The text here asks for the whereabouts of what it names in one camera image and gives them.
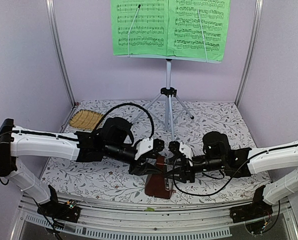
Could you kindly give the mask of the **dark red metronome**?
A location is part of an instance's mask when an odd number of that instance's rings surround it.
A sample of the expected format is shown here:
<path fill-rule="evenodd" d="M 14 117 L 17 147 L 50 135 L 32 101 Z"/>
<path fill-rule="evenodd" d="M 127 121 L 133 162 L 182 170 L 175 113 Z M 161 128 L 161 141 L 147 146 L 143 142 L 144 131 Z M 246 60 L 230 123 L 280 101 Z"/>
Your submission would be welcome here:
<path fill-rule="evenodd" d="M 171 180 L 164 177 L 164 170 L 167 170 L 166 158 L 164 156 L 157 157 L 155 166 L 162 173 L 150 174 L 145 182 L 144 193 L 149 197 L 160 199 L 170 199 L 173 193 L 173 183 Z"/>

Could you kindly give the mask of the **white perforated music stand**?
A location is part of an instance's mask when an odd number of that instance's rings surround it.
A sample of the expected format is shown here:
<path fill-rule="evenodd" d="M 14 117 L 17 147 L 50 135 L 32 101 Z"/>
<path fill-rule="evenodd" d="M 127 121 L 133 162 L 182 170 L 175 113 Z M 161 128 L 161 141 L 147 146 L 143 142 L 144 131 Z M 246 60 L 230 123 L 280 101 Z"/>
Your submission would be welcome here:
<path fill-rule="evenodd" d="M 140 55 L 121 55 L 121 57 L 128 57 L 128 58 L 158 58 L 158 59 L 165 59 L 166 60 L 166 86 L 161 89 L 161 92 L 147 105 L 150 108 L 161 96 L 166 97 L 166 106 L 165 106 L 165 120 L 164 120 L 164 127 L 165 130 L 169 130 L 172 133 L 174 132 L 174 116 L 173 116 L 173 108 L 172 108 L 172 99 L 176 99 L 176 101 L 183 105 L 184 103 L 179 99 L 177 95 L 176 89 L 171 87 L 171 68 L 172 68 L 172 60 L 187 60 L 187 61 L 197 61 L 197 62 L 204 62 L 198 58 L 189 58 L 189 57 L 176 57 L 176 56 L 163 56 L 163 55 L 149 55 L 149 54 L 140 54 Z M 211 64 L 219 64 L 220 62 L 205 62 Z"/>

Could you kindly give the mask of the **green sheet music page one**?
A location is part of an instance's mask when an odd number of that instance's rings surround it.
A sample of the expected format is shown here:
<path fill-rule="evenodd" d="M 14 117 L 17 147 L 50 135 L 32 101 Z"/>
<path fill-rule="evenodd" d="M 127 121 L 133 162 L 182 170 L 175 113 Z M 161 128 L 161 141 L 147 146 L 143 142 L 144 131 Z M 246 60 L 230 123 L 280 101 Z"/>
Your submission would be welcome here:
<path fill-rule="evenodd" d="M 167 55 L 167 0 L 112 0 L 113 54 Z"/>

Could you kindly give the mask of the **green sheet music stack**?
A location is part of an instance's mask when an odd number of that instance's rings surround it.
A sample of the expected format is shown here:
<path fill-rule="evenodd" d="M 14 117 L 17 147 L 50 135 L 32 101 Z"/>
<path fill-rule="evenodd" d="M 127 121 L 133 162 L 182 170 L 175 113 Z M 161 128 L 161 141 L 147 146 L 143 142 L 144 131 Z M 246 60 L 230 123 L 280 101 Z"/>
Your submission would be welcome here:
<path fill-rule="evenodd" d="M 171 0 L 167 55 L 220 63 L 230 19 L 229 0 Z"/>

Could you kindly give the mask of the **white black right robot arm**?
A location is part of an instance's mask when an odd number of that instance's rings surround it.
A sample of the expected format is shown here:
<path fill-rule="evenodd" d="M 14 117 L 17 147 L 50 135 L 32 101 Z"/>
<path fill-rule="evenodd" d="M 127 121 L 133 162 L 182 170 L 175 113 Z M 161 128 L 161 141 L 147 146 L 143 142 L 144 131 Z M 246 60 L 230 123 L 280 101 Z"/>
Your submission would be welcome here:
<path fill-rule="evenodd" d="M 172 169 L 164 176 L 174 182 L 194 183 L 197 173 L 223 170 L 233 179 L 295 167 L 278 181 L 257 188 L 250 204 L 230 208 L 233 222 L 271 215 L 276 202 L 298 191 L 298 140 L 273 147 L 232 149 L 225 134 L 211 131 L 202 141 L 203 155 L 197 156 L 184 143 L 170 142 Z"/>

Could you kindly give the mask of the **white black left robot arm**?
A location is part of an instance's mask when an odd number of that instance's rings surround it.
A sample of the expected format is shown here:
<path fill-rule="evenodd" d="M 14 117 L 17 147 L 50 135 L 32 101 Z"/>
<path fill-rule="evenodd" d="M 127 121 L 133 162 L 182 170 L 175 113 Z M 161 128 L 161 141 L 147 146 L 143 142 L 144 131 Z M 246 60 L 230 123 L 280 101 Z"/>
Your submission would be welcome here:
<path fill-rule="evenodd" d="M 109 157 L 129 165 L 129 174 L 160 174 L 162 170 L 148 163 L 164 149 L 164 142 L 151 137 L 134 143 L 132 124 L 127 120 L 108 118 L 93 132 L 53 133 L 15 126 L 5 119 L 0 127 L 0 177 L 12 181 L 38 204 L 43 216 L 76 223 L 81 208 L 76 201 L 60 203 L 56 190 L 43 184 L 20 160 L 22 156 L 54 157 L 77 163 L 100 162 Z"/>

